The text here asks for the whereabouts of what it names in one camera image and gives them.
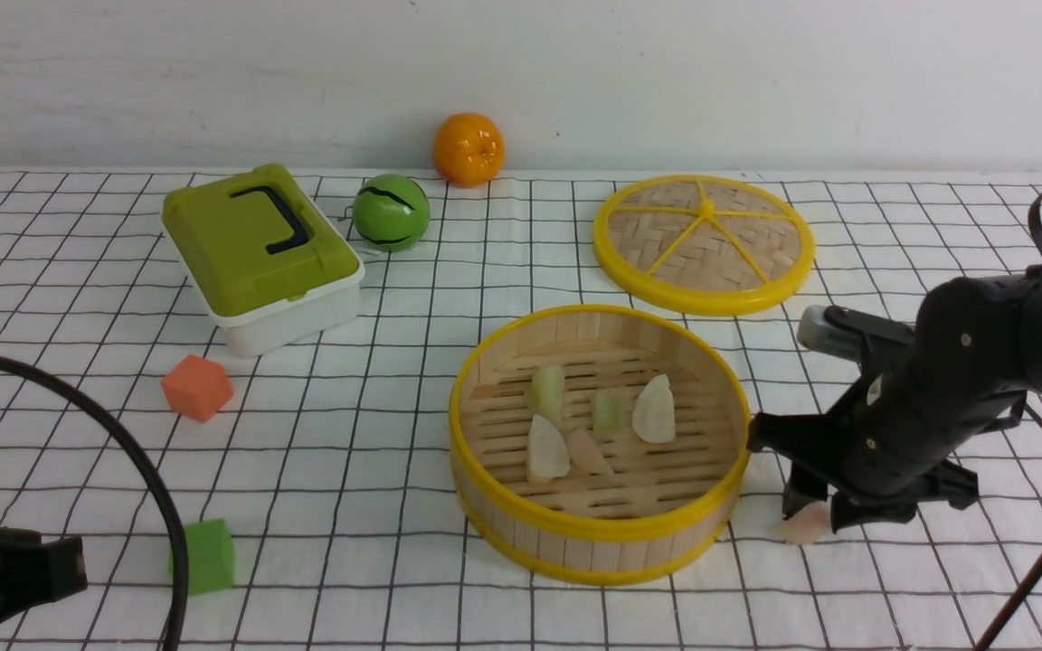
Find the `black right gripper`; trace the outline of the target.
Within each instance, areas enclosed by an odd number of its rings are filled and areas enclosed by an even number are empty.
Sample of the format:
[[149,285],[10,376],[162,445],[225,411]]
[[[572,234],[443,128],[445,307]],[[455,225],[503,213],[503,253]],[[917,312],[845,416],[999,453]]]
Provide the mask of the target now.
[[[1022,389],[960,397],[922,378],[913,342],[857,364],[860,375],[826,412],[760,412],[748,448],[791,462],[782,519],[808,506],[829,508],[832,532],[866,524],[908,524],[918,504],[968,507],[979,499],[973,471],[951,454],[981,433],[1004,431],[1024,416]],[[837,490],[829,503],[829,486]]]

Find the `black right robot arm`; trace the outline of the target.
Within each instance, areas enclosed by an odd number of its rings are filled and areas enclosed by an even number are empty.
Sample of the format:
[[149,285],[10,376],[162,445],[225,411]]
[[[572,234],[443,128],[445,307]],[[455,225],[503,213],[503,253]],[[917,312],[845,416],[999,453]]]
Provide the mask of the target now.
[[1013,428],[1029,392],[1042,394],[1042,275],[947,281],[913,325],[811,307],[799,335],[807,349],[855,359],[860,375],[824,414],[753,416],[748,448],[792,465],[784,518],[828,502],[839,531],[909,523],[921,503],[963,510],[979,479],[951,454]]

